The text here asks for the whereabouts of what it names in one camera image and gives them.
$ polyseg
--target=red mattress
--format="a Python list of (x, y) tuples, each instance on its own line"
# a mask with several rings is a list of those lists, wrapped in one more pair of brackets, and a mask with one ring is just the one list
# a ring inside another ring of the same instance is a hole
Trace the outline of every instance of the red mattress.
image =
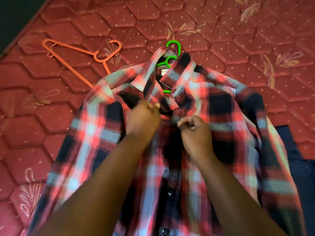
[[(51, 38), (105, 57), (111, 72), (178, 40), (197, 64), (263, 96), (315, 159), (315, 0), (49, 0), (0, 63), (0, 235), (25, 235), (50, 166), (89, 87), (54, 57)], [(106, 75), (89, 55), (54, 47), (90, 83)]]

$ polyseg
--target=plaid shirt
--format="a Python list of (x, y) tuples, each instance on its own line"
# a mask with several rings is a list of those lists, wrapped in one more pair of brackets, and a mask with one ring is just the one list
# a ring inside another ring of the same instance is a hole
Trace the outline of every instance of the plaid shirt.
[(157, 81), (156, 63), (169, 55), (173, 49), (160, 48), (148, 63), (112, 73), (91, 90), (53, 164), (30, 231), (95, 171), (124, 136), (129, 111), (146, 99), (161, 104), (162, 125), (139, 162), (114, 235), (222, 235), (205, 182), (175, 127), (187, 115), (209, 123), (216, 156), (271, 218), (289, 235), (304, 234), (286, 151), (261, 96), (196, 66), (186, 53)]

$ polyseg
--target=plastic hanger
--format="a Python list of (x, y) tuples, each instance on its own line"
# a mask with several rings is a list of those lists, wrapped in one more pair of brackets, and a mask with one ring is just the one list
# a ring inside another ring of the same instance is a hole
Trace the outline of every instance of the plastic hanger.
[[(177, 40), (170, 40), (169, 42), (167, 42), (166, 47), (169, 47), (169, 45), (172, 43), (175, 43), (178, 45), (178, 55), (180, 55), (181, 45)], [(166, 67), (170, 68), (171, 66), (168, 64), (168, 61), (170, 59), (177, 59), (177, 56), (168, 56), (164, 62), (158, 63), (156, 67), (166, 65)]]
[[(48, 47), (46, 45), (47, 42), (51, 42), (53, 43), (53, 45), (51, 47)], [(53, 47), (55, 45), (61, 45), (62, 47), (66, 47), (66, 48), (70, 48), (70, 49), (73, 49), (73, 50), (76, 50), (76, 51), (79, 51), (79, 52), (82, 52), (82, 53), (85, 53), (85, 54), (88, 54), (88, 55), (93, 55), (93, 58), (96, 62), (98, 63), (103, 63), (103, 66), (106, 70), (106, 72), (108, 74), (110, 74), (111, 72), (109, 71), (109, 68), (106, 64), (106, 62), (112, 58), (114, 55), (116, 55), (120, 50), (121, 50), (121, 43), (117, 40), (110, 40), (108, 41), (109, 43), (117, 43), (118, 44), (118, 48), (112, 52), (109, 56), (107, 56), (105, 59), (103, 60), (100, 60), (97, 58), (97, 55), (99, 53), (99, 51), (95, 51), (95, 52), (91, 52), (91, 51), (87, 51), (87, 50), (84, 50), (84, 49), (80, 49), (80, 48), (77, 48), (77, 47), (74, 47), (74, 46), (70, 46), (70, 45), (67, 45), (65, 43), (62, 43), (62, 42), (59, 42), (59, 41), (56, 41), (56, 40), (53, 40), (53, 39), (44, 39), (43, 42), (42, 42), (42, 46), (49, 51), (49, 53), (47, 54), (50, 58), (55, 56), (56, 59), (58, 59), (61, 63), (63, 63), (69, 70), (71, 70), (75, 75), (77, 75), (77, 77), (79, 77), (79, 79), (81, 79), (84, 83), (86, 83), (89, 87), (93, 87), (93, 84), (91, 84), (87, 79), (85, 79), (81, 74), (79, 74), (74, 68), (72, 68), (67, 62), (65, 62), (59, 55), (56, 54), (56, 52), (53, 51)]]

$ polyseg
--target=forearm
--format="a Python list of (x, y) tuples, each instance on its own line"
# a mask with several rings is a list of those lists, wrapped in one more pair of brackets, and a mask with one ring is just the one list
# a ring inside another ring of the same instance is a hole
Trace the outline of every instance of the forearm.
[(125, 137), (36, 235), (111, 235), (146, 145)]
[(214, 155), (196, 162), (224, 235), (286, 235)]

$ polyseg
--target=clothing tag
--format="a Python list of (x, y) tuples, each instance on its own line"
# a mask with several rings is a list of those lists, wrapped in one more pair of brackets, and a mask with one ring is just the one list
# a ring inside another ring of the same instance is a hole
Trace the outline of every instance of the clothing tag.
[(167, 71), (168, 71), (168, 69), (163, 69), (163, 70), (161, 71), (161, 75), (164, 76)]

